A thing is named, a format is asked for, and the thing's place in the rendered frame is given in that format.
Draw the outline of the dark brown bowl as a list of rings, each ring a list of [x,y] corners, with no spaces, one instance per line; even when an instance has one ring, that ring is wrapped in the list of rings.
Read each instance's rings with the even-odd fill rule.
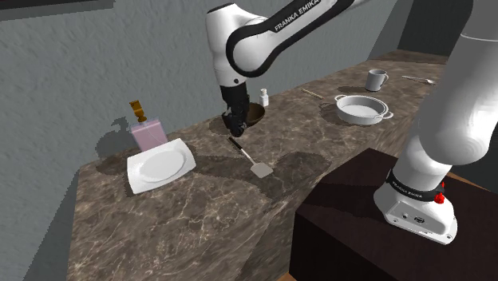
[[[263,119],[265,115],[265,108],[260,104],[251,102],[249,104],[249,110],[247,112],[247,126],[251,127],[257,124],[259,121]]]

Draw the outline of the pink soap dispenser bottle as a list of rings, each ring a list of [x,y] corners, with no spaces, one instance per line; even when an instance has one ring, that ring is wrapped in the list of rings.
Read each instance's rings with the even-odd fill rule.
[[[155,148],[168,142],[168,138],[160,120],[147,118],[138,100],[129,102],[137,123],[130,126],[130,133],[141,152]]]

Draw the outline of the white square plate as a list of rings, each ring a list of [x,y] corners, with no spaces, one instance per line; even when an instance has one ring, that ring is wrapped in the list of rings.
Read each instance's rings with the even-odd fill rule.
[[[177,138],[128,157],[128,182],[136,195],[177,180],[195,166],[196,161],[191,150]]]

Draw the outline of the grey mug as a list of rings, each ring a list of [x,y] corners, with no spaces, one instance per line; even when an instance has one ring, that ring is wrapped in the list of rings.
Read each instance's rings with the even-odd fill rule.
[[[388,79],[389,75],[385,70],[371,69],[367,75],[365,89],[370,92],[378,92]]]

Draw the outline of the dark brown robot stand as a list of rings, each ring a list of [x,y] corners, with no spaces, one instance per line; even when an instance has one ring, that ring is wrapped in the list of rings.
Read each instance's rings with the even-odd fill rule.
[[[445,177],[456,238],[442,245],[387,223],[374,192],[395,157],[368,148],[324,176],[294,216],[297,281],[498,281],[498,195]]]

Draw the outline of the silver spoon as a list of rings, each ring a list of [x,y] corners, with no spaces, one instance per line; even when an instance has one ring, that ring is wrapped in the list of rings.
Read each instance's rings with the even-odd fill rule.
[[[427,79],[427,78],[422,78],[422,77],[410,77],[410,76],[402,76],[403,78],[405,79],[410,79],[410,80],[414,80],[414,81],[419,81],[419,82],[423,82],[423,83],[426,83],[428,85],[436,85],[437,83],[434,81],[434,80],[430,80],[430,79]]]

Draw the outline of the white two-handled pan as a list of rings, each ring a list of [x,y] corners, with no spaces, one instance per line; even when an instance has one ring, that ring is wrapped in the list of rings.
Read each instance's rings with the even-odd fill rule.
[[[388,105],[374,97],[363,95],[337,95],[337,115],[352,125],[375,125],[393,117]]]

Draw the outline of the dark picture frame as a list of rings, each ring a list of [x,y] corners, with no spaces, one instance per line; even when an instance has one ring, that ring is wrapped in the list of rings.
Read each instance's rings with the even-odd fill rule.
[[[116,0],[0,0],[0,22],[111,9]]]

